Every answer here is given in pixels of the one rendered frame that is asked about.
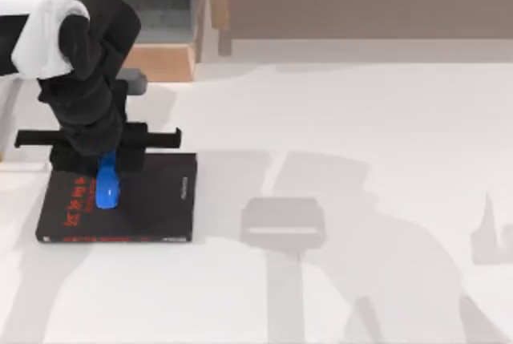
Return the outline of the black book with red lettering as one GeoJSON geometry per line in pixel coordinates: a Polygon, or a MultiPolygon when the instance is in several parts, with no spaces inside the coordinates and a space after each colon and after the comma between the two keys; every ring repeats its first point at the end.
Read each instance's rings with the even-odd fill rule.
{"type": "Polygon", "coordinates": [[[52,172],[35,236],[42,243],[189,242],[197,158],[147,155],[143,169],[121,180],[118,205],[97,208],[95,179],[52,172]]]}

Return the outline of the pale grey rounded box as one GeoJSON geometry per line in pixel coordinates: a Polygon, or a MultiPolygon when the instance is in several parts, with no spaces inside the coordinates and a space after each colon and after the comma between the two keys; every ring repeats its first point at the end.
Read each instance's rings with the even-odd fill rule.
{"type": "Polygon", "coordinates": [[[147,91],[147,76],[138,68],[122,69],[117,79],[127,83],[128,95],[144,95],[147,91]]]}

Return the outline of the pale wooden cabinet base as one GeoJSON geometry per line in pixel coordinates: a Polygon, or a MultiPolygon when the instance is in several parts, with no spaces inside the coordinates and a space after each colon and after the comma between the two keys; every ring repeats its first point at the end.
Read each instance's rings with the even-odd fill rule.
{"type": "Polygon", "coordinates": [[[191,82],[196,68],[196,47],[191,43],[138,43],[123,66],[140,69],[150,82],[191,82]]]}

